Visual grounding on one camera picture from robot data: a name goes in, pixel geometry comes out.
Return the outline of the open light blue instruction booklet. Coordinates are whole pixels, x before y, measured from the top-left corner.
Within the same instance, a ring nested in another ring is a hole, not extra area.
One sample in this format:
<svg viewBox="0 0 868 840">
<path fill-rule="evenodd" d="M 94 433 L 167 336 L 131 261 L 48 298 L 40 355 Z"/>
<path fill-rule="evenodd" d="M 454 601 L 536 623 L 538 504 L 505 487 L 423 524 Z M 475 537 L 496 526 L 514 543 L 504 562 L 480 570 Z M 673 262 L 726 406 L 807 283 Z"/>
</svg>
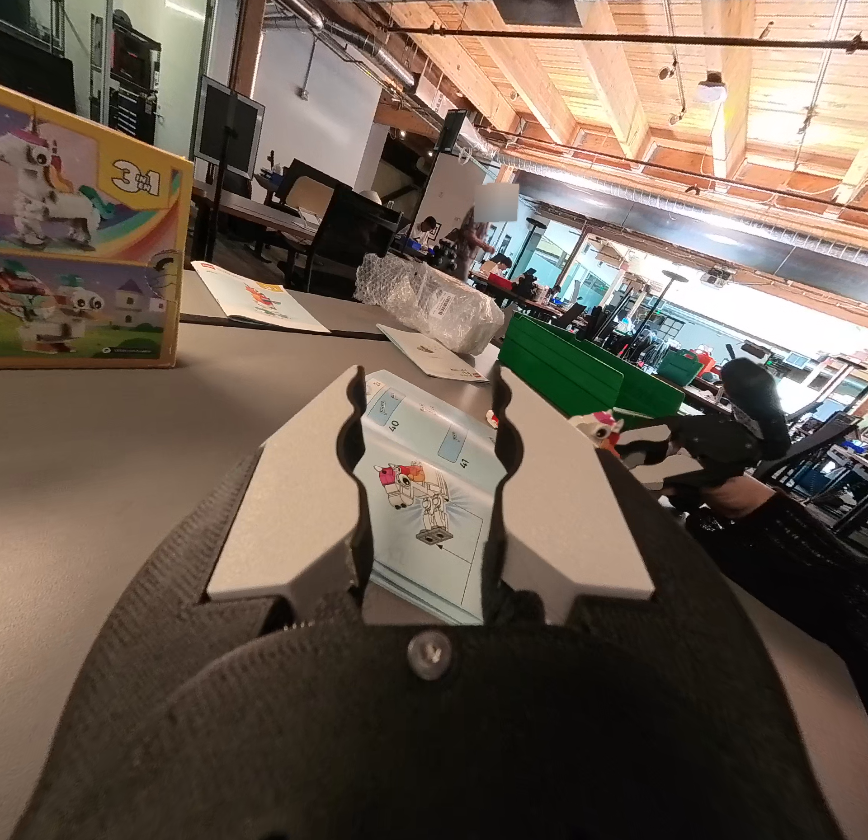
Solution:
<svg viewBox="0 0 868 840">
<path fill-rule="evenodd" d="M 365 377 L 373 580 L 453 625 L 483 622 L 481 573 L 505 468 L 495 431 L 388 371 Z"/>
</svg>

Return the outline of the green plastic bin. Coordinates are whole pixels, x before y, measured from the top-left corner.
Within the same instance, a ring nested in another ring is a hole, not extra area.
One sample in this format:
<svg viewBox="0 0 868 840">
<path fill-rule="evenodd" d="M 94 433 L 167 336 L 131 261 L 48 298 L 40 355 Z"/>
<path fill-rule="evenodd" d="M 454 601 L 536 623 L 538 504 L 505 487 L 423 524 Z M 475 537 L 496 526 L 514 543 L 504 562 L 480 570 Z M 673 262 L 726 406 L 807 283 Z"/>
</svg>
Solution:
<svg viewBox="0 0 868 840">
<path fill-rule="evenodd" d="M 575 335 L 514 315 L 498 355 L 543 399 L 571 418 L 615 407 L 623 375 L 583 351 Z"/>
<path fill-rule="evenodd" d="M 583 342 L 583 350 L 623 377 L 613 408 L 646 418 L 675 416 L 684 403 L 684 393 L 656 376 L 645 373 L 628 361 L 593 343 Z"/>
</svg>

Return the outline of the white lego unicorn model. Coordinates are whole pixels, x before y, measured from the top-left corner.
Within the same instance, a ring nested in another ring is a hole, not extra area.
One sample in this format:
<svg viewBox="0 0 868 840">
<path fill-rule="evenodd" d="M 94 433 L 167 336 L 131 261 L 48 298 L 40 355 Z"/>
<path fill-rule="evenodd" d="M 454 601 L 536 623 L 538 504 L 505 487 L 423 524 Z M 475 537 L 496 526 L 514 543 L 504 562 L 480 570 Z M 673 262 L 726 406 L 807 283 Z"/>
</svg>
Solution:
<svg viewBox="0 0 868 840">
<path fill-rule="evenodd" d="M 624 421 L 611 411 L 593 412 L 568 418 L 571 426 L 583 434 L 600 451 L 620 457 L 617 450 Z"/>
</svg>

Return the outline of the black equipment rack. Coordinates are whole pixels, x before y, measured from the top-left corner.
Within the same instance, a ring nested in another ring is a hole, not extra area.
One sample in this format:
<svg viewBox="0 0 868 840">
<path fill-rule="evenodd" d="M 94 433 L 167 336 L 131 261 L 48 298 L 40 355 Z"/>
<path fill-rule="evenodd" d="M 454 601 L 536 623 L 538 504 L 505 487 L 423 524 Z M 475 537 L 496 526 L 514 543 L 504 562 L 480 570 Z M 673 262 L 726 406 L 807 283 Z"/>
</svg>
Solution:
<svg viewBox="0 0 868 840">
<path fill-rule="evenodd" d="M 161 44 L 136 30 L 128 14 L 112 16 L 108 126 L 155 144 Z"/>
</svg>

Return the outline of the closed booklet with red figure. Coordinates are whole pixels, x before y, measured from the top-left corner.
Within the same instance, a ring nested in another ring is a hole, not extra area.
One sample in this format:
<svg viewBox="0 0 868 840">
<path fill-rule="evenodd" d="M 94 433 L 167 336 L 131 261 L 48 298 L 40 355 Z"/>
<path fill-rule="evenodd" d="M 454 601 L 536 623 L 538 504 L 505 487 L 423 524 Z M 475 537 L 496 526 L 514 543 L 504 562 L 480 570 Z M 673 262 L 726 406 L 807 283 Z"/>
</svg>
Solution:
<svg viewBox="0 0 868 840">
<path fill-rule="evenodd" d="M 294 332 L 330 334 L 283 286 L 257 282 L 211 262 L 195 260 L 184 272 L 181 312 L 205 316 L 207 294 L 223 317 Z"/>
</svg>

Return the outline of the silver air duct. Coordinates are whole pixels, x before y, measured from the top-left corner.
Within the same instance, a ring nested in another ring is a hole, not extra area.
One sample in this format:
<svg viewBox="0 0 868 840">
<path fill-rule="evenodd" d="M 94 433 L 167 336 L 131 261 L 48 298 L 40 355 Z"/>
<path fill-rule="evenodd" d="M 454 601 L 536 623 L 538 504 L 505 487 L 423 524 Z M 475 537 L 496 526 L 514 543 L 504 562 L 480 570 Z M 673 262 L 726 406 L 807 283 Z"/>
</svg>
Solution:
<svg viewBox="0 0 868 840">
<path fill-rule="evenodd" d="M 391 54 L 385 44 L 373 34 L 345 23 L 331 20 L 317 11 L 306 0 L 273 0 L 279 7 L 289 11 L 316 35 L 330 35 L 352 45 L 370 57 L 375 65 L 403 90 L 413 92 L 417 88 L 415 75 Z"/>
</svg>

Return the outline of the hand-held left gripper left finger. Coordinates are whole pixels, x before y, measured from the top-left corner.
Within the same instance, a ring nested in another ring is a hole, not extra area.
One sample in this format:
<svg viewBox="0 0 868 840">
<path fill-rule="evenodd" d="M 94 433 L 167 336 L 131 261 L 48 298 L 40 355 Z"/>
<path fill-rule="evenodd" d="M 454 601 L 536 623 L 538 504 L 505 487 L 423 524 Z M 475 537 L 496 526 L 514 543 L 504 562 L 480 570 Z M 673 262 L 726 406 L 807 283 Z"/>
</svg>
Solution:
<svg viewBox="0 0 868 840">
<path fill-rule="evenodd" d="M 351 366 L 259 450 L 206 593 L 211 601 L 277 598 L 292 617 L 326 596 L 363 601 L 374 541 L 366 490 L 365 374 Z"/>
</svg>

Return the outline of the black monitor on stand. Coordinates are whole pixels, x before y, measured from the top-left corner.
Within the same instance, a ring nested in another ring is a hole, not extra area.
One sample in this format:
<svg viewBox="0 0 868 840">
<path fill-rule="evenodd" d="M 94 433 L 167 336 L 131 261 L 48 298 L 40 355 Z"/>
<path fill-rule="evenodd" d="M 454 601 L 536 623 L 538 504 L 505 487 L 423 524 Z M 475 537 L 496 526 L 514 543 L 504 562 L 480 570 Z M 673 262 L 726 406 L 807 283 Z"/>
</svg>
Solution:
<svg viewBox="0 0 868 840">
<path fill-rule="evenodd" d="M 194 190 L 198 217 L 193 256 L 211 261 L 218 235 L 226 176 L 251 187 L 265 107 L 236 90 L 202 75 L 193 127 L 193 159 L 208 166 L 206 180 Z"/>
</svg>

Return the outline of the bubble wrap package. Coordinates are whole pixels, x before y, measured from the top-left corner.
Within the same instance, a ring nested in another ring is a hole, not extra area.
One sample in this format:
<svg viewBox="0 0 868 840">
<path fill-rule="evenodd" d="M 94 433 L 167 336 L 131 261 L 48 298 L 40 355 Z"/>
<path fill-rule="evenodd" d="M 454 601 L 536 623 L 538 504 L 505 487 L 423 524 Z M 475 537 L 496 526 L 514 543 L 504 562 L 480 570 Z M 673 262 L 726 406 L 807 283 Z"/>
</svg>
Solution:
<svg viewBox="0 0 868 840">
<path fill-rule="evenodd" d="M 493 298 L 424 262 L 368 253 L 356 270 L 354 298 L 436 339 L 456 354 L 479 355 L 507 325 Z"/>
</svg>

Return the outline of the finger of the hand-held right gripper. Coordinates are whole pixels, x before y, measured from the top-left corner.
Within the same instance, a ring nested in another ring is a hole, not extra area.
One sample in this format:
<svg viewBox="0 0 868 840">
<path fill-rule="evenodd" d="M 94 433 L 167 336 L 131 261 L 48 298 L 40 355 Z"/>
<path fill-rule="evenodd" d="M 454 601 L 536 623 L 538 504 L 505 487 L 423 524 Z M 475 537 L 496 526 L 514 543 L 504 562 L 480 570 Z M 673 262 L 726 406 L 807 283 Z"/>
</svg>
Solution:
<svg viewBox="0 0 868 840">
<path fill-rule="evenodd" d="M 655 467 L 673 455 L 672 444 L 616 444 L 614 452 L 625 468 Z"/>
<path fill-rule="evenodd" d="M 621 449 L 629 447 L 655 447 L 667 445 L 669 448 L 678 450 L 682 444 L 678 440 L 676 430 L 667 423 L 653 423 L 637 426 L 621 433 Z"/>
</svg>

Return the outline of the black ceiling pipe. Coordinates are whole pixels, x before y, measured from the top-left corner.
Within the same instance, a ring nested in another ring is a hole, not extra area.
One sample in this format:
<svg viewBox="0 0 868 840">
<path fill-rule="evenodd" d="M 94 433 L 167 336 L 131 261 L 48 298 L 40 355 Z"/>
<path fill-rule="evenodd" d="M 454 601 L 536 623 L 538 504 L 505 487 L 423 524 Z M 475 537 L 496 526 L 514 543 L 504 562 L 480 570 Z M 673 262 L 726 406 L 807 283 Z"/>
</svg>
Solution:
<svg viewBox="0 0 868 840">
<path fill-rule="evenodd" d="M 450 29 L 430 25 L 428 27 L 400 27 L 394 24 L 380 25 L 386 33 L 404 36 L 418 35 L 429 38 L 474 38 L 492 40 L 519 40 L 528 42 L 563 41 L 576 43 L 620 44 L 665 44 L 703 47 L 732 47 L 773 51 L 822 51 L 842 52 L 847 55 L 867 52 L 867 41 L 861 33 L 848 39 L 780 39 L 736 36 L 685 36 L 671 34 L 626 34 L 590 32 L 545 32 L 545 31 L 497 31 L 475 29 Z"/>
</svg>

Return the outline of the closed light blue booklet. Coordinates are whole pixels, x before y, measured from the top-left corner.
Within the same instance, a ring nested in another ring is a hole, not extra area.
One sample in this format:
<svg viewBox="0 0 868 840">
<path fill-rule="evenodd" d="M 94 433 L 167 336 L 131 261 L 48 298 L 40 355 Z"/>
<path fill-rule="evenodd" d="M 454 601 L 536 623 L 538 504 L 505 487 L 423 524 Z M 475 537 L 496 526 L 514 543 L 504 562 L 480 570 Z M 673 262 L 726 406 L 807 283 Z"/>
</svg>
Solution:
<svg viewBox="0 0 868 840">
<path fill-rule="evenodd" d="M 434 338 L 382 324 L 377 329 L 427 377 L 469 383 L 488 381 Z"/>
</svg>

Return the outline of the green storage crate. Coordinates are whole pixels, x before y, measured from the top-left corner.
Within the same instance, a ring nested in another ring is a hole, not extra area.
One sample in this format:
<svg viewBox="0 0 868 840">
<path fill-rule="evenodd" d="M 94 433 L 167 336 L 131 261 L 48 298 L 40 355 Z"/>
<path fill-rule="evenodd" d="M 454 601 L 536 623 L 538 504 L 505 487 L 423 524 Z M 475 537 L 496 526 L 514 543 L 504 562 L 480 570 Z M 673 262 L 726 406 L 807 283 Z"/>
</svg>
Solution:
<svg viewBox="0 0 868 840">
<path fill-rule="evenodd" d="M 706 364 L 697 353 L 669 347 L 657 366 L 656 375 L 667 383 L 683 388 L 705 371 Z"/>
</svg>

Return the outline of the yellow unicorn lego box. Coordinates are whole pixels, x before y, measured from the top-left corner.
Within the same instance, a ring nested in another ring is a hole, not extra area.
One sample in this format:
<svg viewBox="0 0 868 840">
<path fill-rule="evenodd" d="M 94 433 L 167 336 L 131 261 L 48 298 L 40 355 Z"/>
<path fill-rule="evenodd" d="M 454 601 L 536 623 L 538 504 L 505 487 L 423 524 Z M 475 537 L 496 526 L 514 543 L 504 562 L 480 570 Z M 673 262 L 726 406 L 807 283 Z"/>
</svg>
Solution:
<svg viewBox="0 0 868 840">
<path fill-rule="evenodd" d="M 175 366 L 189 160 L 1 90 L 1 368 Z"/>
</svg>

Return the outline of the person's right forearm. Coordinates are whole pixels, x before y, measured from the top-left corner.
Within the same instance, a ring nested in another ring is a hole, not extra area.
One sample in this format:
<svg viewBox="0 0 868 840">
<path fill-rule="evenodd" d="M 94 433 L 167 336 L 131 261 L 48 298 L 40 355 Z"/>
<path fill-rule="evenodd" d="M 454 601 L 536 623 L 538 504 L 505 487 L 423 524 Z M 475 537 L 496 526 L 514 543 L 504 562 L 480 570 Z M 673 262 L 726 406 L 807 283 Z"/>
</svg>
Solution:
<svg viewBox="0 0 868 840">
<path fill-rule="evenodd" d="M 866 558 L 802 504 L 776 493 L 737 521 L 703 504 L 686 527 L 726 577 L 864 672 Z"/>
</svg>

